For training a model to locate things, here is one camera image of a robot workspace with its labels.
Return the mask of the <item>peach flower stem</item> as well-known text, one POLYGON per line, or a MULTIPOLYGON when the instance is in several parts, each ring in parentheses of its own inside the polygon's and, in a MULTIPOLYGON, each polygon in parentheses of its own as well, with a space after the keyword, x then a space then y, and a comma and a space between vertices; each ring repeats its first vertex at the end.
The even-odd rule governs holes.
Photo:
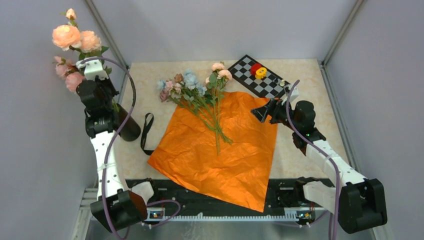
POLYGON ((52 42, 55 46, 63 51, 78 52, 79 61, 89 57, 102 57, 109 49, 94 31, 79 30, 75 10, 69 8, 62 15, 68 22, 52 31, 52 42))

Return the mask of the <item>orange paper flower bouquet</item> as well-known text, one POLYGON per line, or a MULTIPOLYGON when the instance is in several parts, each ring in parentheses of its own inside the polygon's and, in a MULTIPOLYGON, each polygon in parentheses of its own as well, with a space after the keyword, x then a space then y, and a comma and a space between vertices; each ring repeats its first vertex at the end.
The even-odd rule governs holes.
POLYGON ((162 102, 173 102, 198 117, 204 125, 215 134, 216 152, 220 154, 220 142, 232 144, 221 127, 221 102, 228 81, 232 80, 231 72, 223 61, 211 66, 211 73, 202 83, 191 70, 179 73, 173 79, 159 80, 157 89, 162 102))

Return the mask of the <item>orange wrapping paper sheet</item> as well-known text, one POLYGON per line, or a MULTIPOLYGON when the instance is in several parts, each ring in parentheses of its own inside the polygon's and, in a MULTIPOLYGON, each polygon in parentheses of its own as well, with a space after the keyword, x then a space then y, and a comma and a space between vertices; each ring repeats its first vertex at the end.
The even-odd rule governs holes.
POLYGON ((276 147, 278 127, 261 123, 251 110, 267 98, 236 91, 221 101, 220 125, 232 144, 188 110, 177 107, 148 164, 191 191, 263 212, 276 147))

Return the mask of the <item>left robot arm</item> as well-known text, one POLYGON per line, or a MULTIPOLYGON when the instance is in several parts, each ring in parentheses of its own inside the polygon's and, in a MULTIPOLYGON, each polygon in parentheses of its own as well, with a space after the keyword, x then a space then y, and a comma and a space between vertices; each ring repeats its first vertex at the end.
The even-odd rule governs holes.
POLYGON ((156 206, 161 194, 148 180, 130 187, 124 178, 114 141, 135 141, 142 131, 121 105, 113 103, 118 91, 112 82, 96 76, 79 84, 76 93, 85 106, 85 130, 97 164, 98 192, 90 211, 109 232, 116 234, 146 220, 147 206, 156 206))

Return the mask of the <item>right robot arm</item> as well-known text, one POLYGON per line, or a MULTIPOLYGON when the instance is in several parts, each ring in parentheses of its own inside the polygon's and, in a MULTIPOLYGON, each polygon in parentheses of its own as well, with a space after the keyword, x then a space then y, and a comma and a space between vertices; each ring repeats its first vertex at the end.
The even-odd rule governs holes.
POLYGON ((333 150, 316 128, 313 103, 301 100, 292 108, 285 100, 272 98, 251 113, 264 123, 283 124, 293 131, 293 143, 312 160, 333 183, 326 186, 314 177, 300 177, 294 184, 293 200, 299 206, 310 202, 330 211, 341 228, 353 234, 388 222, 385 190, 376 178, 369 179, 356 171, 333 150))

